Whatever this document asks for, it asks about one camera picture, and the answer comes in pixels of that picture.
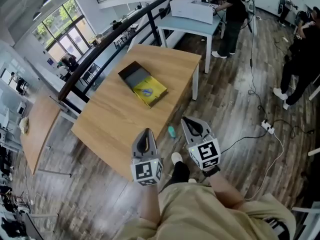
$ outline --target shoe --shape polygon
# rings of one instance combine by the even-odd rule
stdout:
[[[288,99],[288,95],[286,93],[282,93],[280,88],[273,88],[273,93],[283,101]]]
[[[282,107],[283,107],[285,110],[288,110],[288,108],[290,107],[290,105],[288,105],[288,104],[286,103],[286,101],[284,100]]]
[[[211,55],[212,55],[213,57],[221,58],[221,59],[226,59],[226,58],[227,58],[227,56],[220,56],[217,51],[212,51],[212,52],[211,52]]]
[[[182,162],[182,156],[178,153],[178,152],[174,152],[172,155],[171,155],[171,160],[172,160],[172,163],[175,165],[177,162]]]

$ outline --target blue object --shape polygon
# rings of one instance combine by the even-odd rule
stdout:
[[[176,131],[175,131],[175,129],[172,127],[172,126],[169,126],[168,127],[168,132],[169,132],[169,134],[170,134],[170,136],[172,137],[172,138],[176,138],[177,137],[177,135],[176,135]]]
[[[150,97],[153,92],[154,91],[151,88],[142,90],[143,95],[146,96],[146,97]]]

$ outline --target wooden floor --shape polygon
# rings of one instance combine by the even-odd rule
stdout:
[[[262,20],[257,21],[257,37],[252,50],[254,84],[261,97],[268,121],[283,119],[298,125],[305,131],[316,125],[317,99],[312,102],[308,96],[315,89],[313,85],[288,111],[273,93],[273,87],[280,86],[283,57],[289,44],[282,39],[292,40],[293,29],[280,26],[275,18],[258,12]],[[186,34],[177,49],[201,54],[205,58],[206,43],[202,37]],[[213,49],[220,43],[220,33],[212,42]],[[204,74],[204,60],[200,64],[199,94],[197,101],[191,101],[191,87],[169,125],[176,130],[177,138],[171,139],[165,132],[158,141],[158,148],[164,158],[163,183],[172,173],[170,160],[172,152],[180,152],[189,165],[191,176],[199,181],[204,178],[189,158],[180,120],[182,115],[199,117],[211,125],[224,151],[244,136],[260,136],[265,119],[258,110],[259,99],[248,95],[252,84],[250,70],[252,35],[246,27],[241,31],[236,54],[229,59],[211,58],[209,74]],[[36,214],[59,213],[56,219],[37,219],[41,231],[54,230],[45,239],[91,240],[112,239],[128,219],[136,217],[139,211],[141,189],[136,183],[128,182],[86,148],[70,132],[68,121],[59,122],[53,133],[51,150],[47,150],[40,168],[72,173],[71,178],[46,174],[31,175],[23,154],[15,157],[13,191],[35,200],[32,210]],[[296,137],[291,139],[291,128],[283,122],[275,123],[275,134],[284,145],[284,153],[268,172],[259,194],[270,192],[281,203],[291,207],[304,184],[301,172],[308,170],[311,159],[307,152],[315,147],[313,135],[306,135],[296,128]],[[281,153],[280,143],[267,134],[260,139],[244,139],[222,156],[221,170],[226,178],[246,197],[250,198],[262,184],[265,172]]]

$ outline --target yellow cloth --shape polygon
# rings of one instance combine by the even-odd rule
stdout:
[[[211,187],[198,183],[176,183],[159,195],[163,207],[159,226],[142,218],[129,221],[117,240],[278,240],[262,219],[283,222],[293,239],[296,220],[271,194],[244,203],[238,210],[225,208]]]

